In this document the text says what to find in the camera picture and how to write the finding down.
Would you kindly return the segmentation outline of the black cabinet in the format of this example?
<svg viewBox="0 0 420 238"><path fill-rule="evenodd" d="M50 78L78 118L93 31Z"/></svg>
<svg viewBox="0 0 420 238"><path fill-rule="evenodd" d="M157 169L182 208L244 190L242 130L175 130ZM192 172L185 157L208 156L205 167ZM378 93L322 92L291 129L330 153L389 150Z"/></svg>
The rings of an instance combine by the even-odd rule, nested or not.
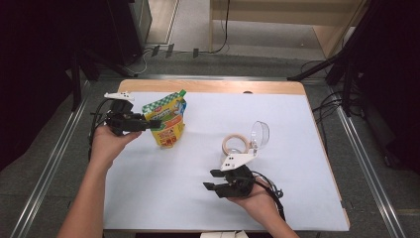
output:
<svg viewBox="0 0 420 238"><path fill-rule="evenodd" d="M153 21L149 0L107 0L114 39L116 60L128 65L139 58Z"/></svg>

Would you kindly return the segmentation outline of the person's left hand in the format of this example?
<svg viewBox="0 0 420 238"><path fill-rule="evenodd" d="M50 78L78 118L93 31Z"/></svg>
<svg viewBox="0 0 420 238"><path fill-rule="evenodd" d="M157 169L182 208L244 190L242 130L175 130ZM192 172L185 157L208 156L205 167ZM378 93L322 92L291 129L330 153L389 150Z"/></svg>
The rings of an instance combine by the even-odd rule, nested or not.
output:
<svg viewBox="0 0 420 238"><path fill-rule="evenodd" d="M124 148L140 136L141 132L117 136L109 126L98 127L93 137L89 168L99 172L108 171Z"/></svg>

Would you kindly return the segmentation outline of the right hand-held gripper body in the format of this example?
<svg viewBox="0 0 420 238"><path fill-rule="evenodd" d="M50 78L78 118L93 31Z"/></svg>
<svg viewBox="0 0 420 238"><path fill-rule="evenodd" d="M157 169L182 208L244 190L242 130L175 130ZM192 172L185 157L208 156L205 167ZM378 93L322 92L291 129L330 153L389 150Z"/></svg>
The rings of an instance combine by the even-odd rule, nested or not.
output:
<svg viewBox="0 0 420 238"><path fill-rule="evenodd" d="M219 197L245 197L251 193L255 179L247 167L250 161L250 158L240 155L226 156L220 169L226 175L223 178L226 183L217 184L220 187L216 190Z"/></svg>

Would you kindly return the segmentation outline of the yellow green snack pouch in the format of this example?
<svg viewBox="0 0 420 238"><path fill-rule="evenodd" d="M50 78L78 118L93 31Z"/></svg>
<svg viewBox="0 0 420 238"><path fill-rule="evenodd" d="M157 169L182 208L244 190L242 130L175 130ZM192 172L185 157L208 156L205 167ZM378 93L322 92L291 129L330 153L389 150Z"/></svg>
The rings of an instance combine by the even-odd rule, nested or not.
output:
<svg viewBox="0 0 420 238"><path fill-rule="evenodd" d="M152 129L152 134L160 147L172 147L183 133L185 126L183 114L187 105L185 94L186 91L181 89L142 107L147 120L161 121L157 129Z"/></svg>

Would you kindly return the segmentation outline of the black metal stand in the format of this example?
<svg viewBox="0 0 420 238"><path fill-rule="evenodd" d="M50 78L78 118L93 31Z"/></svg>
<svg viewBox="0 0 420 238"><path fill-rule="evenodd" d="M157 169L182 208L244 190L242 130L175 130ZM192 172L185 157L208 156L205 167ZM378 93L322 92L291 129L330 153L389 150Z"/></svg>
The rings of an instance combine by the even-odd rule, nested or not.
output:
<svg viewBox="0 0 420 238"><path fill-rule="evenodd" d="M74 49L70 55L70 71L74 111L81 104L81 80L80 73L83 72L88 80L97 81L100 75L97 63L105 65L107 68L126 77L131 75L120 65L110 62L90 49Z"/></svg>
<svg viewBox="0 0 420 238"><path fill-rule="evenodd" d="M301 81L310 75L325 69L327 66L332 68L327 73L325 80L328 85L336 85L340 78L344 79L342 93L342 107L347 116L351 115L351 87L356 77L356 58L362 51L363 40L367 38L368 28L372 24L374 15L380 7L382 0L371 0L367 11L362 16L361 21L356 26L354 32L345 43L344 47L334 56L325 59L311 68L288 77L288 81Z"/></svg>

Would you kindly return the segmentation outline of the clear glass jar with lid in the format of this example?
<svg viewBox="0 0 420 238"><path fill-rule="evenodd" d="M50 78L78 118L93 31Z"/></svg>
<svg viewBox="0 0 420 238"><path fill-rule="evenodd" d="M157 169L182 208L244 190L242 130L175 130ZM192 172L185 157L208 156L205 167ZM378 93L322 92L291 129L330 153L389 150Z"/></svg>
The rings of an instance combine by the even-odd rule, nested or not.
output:
<svg viewBox="0 0 420 238"><path fill-rule="evenodd" d="M256 121L249 137L238 133L226 136L222 142L222 152L226 156L240 155L252 160L257 156L258 150L268 143L269 137L268 125L262 121Z"/></svg>

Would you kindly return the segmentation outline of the white paper sheets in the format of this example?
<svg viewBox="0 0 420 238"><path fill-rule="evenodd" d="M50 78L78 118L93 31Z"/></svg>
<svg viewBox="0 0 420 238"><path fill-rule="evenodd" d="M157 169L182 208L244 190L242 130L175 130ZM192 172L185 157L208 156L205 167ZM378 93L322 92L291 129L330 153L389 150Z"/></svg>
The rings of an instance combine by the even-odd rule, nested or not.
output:
<svg viewBox="0 0 420 238"><path fill-rule="evenodd" d="M245 231L203 232L199 238L250 238Z"/></svg>

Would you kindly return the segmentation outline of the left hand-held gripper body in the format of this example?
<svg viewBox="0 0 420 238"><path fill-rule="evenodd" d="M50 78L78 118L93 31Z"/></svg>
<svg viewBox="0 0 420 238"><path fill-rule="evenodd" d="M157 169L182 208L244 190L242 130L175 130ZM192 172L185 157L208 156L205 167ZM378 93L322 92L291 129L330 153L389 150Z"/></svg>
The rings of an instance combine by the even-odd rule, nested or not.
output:
<svg viewBox="0 0 420 238"><path fill-rule="evenodd" d="M124 132L140 132L147 129L144 115L132 111L135 97L129 92L105 93L104 97L112 100L105 122L115 135L121 136Z"/></svg>

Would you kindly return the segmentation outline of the person's right hand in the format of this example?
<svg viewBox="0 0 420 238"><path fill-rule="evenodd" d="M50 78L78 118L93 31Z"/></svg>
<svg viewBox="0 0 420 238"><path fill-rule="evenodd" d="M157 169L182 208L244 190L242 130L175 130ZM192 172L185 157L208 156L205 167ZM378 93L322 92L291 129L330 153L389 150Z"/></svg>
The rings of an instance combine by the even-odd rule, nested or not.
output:
<svg viewBox="0 0 420 238"><path fill-rule="evenodd" d="M268 184L257 178L251 193L246 197L231 197L229 201L244 208L256 222L263 224L280 219L276 204L265 188Z"/></svg>

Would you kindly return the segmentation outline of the metal floor rail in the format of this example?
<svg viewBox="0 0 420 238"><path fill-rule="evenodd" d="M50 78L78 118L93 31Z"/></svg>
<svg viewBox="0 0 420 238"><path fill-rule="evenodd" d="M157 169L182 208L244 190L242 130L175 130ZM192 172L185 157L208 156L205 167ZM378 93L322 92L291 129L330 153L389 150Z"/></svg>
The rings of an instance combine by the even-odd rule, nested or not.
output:
<svg viewBox="0 0 420 238"><path fill-rule="evenodd" d="M85 109L86 101L91 92L92 83L85 81L81 88L81 102L70 113L64 129L55 143L49 159L41 173L35 188L25 203L24 209L10 235L10 238L26 238L33 221L46 197L48 189L53 181L53 177L59 167L65 150L71 140L75 128Z"/></svg>
<svg viewBox="0 0 420 238"><path fill-rule="evenodd" d="M338 110L338 115L390 238L407 238L398 215L369 159L352 118L343 109Z"/></svg>

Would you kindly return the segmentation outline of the black curtain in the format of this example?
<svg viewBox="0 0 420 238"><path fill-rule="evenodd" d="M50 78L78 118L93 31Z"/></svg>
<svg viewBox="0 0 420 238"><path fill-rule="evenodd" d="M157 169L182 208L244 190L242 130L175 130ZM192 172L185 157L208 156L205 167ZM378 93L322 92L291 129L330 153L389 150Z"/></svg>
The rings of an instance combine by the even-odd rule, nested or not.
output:
<svg viewBox="0 0 420 238"><path fill-rule="evenodd" d="M370 0L351 62L385 162L420 175L420 0Z"/></svg>
<svg viewBox="0 0 420 238"><path fill-rule="evenodd" d="M66 71L97 0L0 0L0 171L74 90Z"/></svg>

